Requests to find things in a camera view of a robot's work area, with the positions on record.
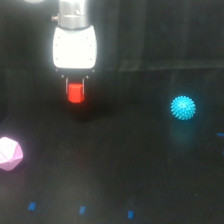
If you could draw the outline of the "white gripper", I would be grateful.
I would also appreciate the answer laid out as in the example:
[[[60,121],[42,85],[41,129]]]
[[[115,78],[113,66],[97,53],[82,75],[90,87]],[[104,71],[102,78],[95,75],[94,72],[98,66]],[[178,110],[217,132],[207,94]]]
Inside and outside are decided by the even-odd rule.
[[[98,46],[92,25],[84,29],[65,30],[57,26],[52,44],[52,59],[56,72],[62,76],[83,76],[95,69]],[[65,80],[68,97],[69,78]],[[85,97],[85,78],[82,79]]]

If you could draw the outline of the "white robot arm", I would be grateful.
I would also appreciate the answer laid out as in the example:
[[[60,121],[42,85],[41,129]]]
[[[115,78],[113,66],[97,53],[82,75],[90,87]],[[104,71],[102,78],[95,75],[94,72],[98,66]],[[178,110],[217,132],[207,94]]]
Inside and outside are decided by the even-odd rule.
[[[57,14],[47,17],[55,24],[53,64],[65,79],[67,99],[81,103],[98,51],[96,31],[90,20],[90,0],[57,0],[57,6]]]

